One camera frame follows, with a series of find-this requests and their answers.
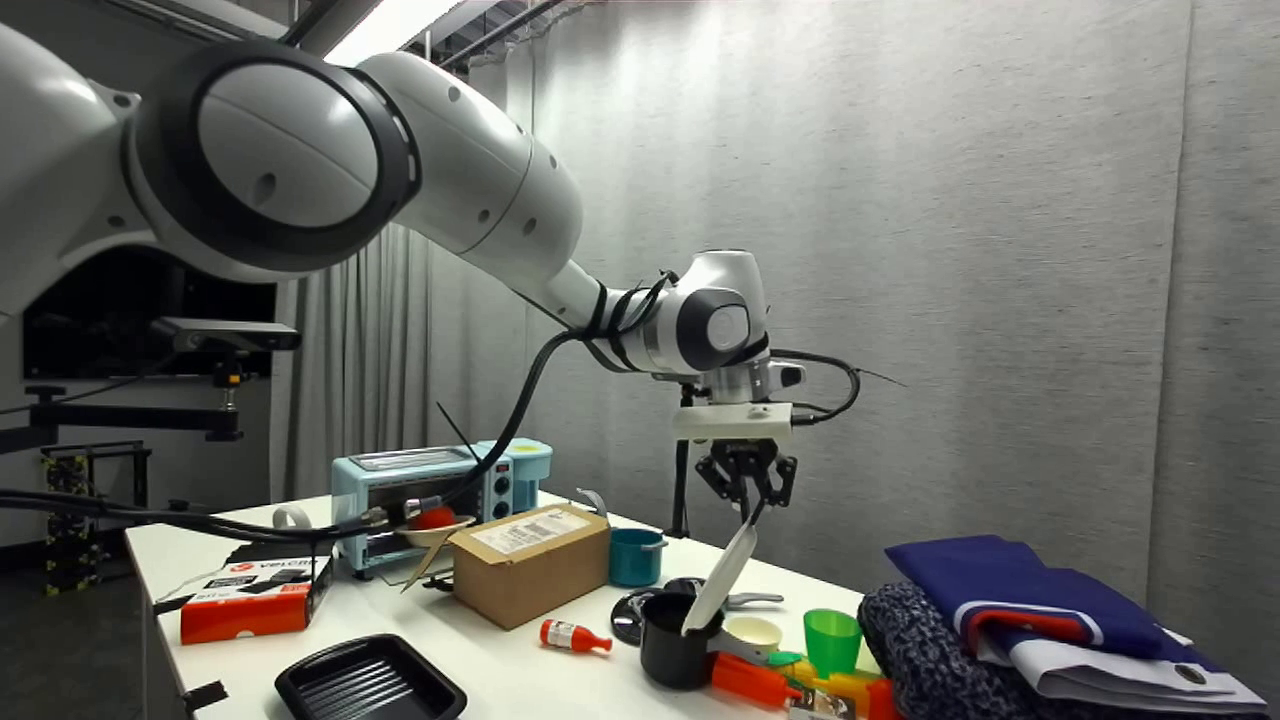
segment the bottle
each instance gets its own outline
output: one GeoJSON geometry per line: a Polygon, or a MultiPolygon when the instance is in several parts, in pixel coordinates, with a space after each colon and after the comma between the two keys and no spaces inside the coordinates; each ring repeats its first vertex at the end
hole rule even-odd
{"type": "Polygon", "coordinates": [[[541,645],[556,653],[574,653],[574,655],[613,653],[609,638],[597,638],[593,630],[567,626],[567,620],[543,620],[541,645]]]}

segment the blue fabric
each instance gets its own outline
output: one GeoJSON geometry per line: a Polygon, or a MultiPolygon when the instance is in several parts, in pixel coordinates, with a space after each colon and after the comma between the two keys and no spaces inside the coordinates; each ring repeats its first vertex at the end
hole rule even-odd
{"type": "Polygon", "coordinates": [[[1010,669],[970,659],[913,586],[867,592],[857,620],[892,680],[902,720],[1157,720],[1157,711],[1041,701],[1010,669]]]}
{"type": "Polygon", "coordinates": [[[886,560],[922,592],[930,610],[939,610],[958,638],[970,630],[970,614],[954,616],[962,605],[989,610],[1019,610],[1041,605],[1051,620],[1088,616],[1099,630],[1096,647],[1123,655],[1153,655],[1162,647],[1158,626],[1119,596],[1115,589],[1072,573],[1045,569],[1029,544],[1000,538],[954,538],[954,541],[922,541],[897,544],[886,560]]]}

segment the folded cloth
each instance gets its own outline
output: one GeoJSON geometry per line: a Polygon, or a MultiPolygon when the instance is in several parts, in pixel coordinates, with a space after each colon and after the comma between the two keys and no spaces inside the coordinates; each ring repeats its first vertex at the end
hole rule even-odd
{"type": "Polygon", "coordinates": [[[1147,655],[1162,647],[1158,626],[1115,589],[1045,569],[1029,544],[954,538],[897,544],[886,560],[952,620],[962,647],[1000,630],[1147,655]]]}
{"type": "Polygon", "coordinates": [[[1162,711],[1041,701],[1010,669],[980,666],[913,586],[863,596],[858,630],[908,720],[1153,720],[1162,711]]]}
{"type": "Polygon", "coordinates": [[[1268,701],[1177,638],[1162,638],[1158,653],[1134,659],[1029,632],[1000,632],[980,647],[980,659],[1016,669],[1025,684],[1051,701],[1142,711],[1268,711],[1268,701]]]}

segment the red object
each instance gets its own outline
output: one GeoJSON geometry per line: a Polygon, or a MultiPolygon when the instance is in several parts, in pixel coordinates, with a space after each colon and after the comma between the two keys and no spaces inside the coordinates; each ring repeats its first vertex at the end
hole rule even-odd
{"type": "Polygon", "coordinates": [[[974,642],[989,630],[1025,630],[1031,638],[1063,642],[1063,645],[1090,645],[1090,632],[1079,616],[1063,614],[1031,614],[1031,610],[974,610],[962,616],[962,647],[974,647],[974,642]]]}
{"type": "Polygon", "coordinates": [[[721,653],[711,666],[711,688],[723,688],[764,709],[788,709],[792,695],[783,676],[729,653],[721,653]]]}
{"type": "Polygon", "coordinates": [[[613,653],[609,638],[597,638],[593,630],[567,626],[567,620],[543,620],[541,645],[556,653],[574,653],[574,655],[613,653]]]}
{"type": "Polygon", "coordinates": [[[267,592],[191,596],[178,616],[183,645],[213,645],[231,638],[299,632],[311,620],[311,582],[267,592]]]}
{"type": "Polygon", "coordinates": [[[413,520],[413,530],[449,530],[449,525],[461,525],[461,516],[449,506],[430,506],[413,520]]]}
{"type": "Polygon", "coordinates": [[[897,695],[885,676],[867,684],[867,720],[897,720],[897,695]]]}

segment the table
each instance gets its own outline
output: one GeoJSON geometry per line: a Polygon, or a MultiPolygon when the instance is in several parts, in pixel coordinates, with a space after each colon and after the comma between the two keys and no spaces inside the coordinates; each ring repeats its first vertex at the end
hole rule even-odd
{"type": "MultiPolygon", "coordinates": [[[[292,499],[258,506],[245,514],[222,514],[248,525],[273,525],[275,507],[299,507],[311,525],[333,520],[333,499],[292,499]]],[[[128,530],[128,550],[143,592],[151,605],[191,592],[200,575],[214,573],[241,541],[186,534],[172,525],[128,530]]],[[[668,541],[665,582],[668,575],[707,575],[721,560],[721,550],[700,541],[668,541]]],[[[751,560],[735,592],[783,592],[778,610],[760,610],[778,632],[778,647],[802,653],[802,610],[842,610],[857,614],[858,592],[835,589],[764,560],[751,560]]],[[[597,589],[549,616],[587,626],[609,638],[613,605],[629,596],[625,589],[597,589]]],[[[278,669],[376,632],[397,632],[419,647],[435,669],[445,669],[464,691],[466,711],[485,720],[564,720],[564,716],[778,716],[730,701],[723,691],[665,691],[642,680],[638,653],[617,645],[613,655],[564,655],[535,645],[535,630],[521,626],[499,632],[461,602],[435,589],[387,589],[385,582],[333,582],[314,605],[314,616],[304,632],[292,638],[245,638],[222,645],[178,645],[175,614],[154,616],[164,655],[175,669],[178,691],[221,684],[226,695],[200,709],[200,720],[248,720],[248,716],[289,716],[275,695],[278,669]]]]}

